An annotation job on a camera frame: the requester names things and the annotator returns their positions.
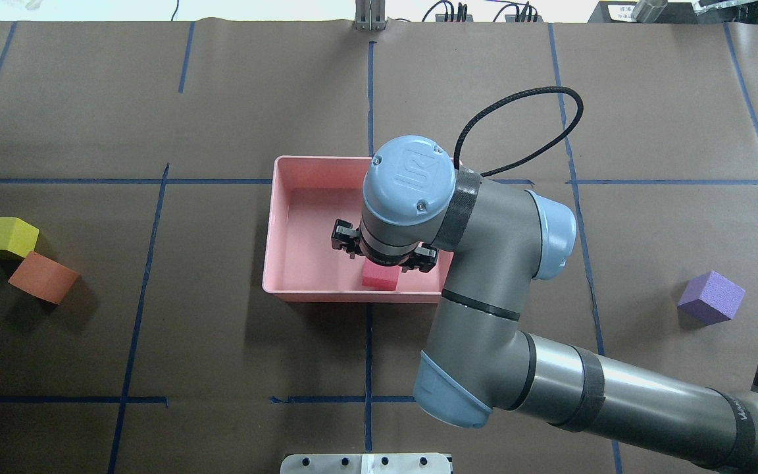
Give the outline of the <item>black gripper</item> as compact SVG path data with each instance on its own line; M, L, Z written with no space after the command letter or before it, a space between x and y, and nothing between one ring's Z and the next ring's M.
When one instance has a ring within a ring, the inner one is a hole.
M382 251L371 246L366 240L366 234L360 228L353 228L350 222L336 220L330 237L334 251L344 251L352 258L364 256L368 261L382 267L399 267L402 272L418 270L429 273L437 264L439 249L429 245L414 245L401 247L397 251Z

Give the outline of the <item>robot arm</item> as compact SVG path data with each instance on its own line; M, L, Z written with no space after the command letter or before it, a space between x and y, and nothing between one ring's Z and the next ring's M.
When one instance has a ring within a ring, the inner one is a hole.
M758 390L727 393L518 329L530 283L559 275L577 225L563 204L456 165L433 140L394 138L371 157L357 228L335 250L385 267L451 264L421 351L413 399L482 428L493 410L614 439L722 473L758 473Z

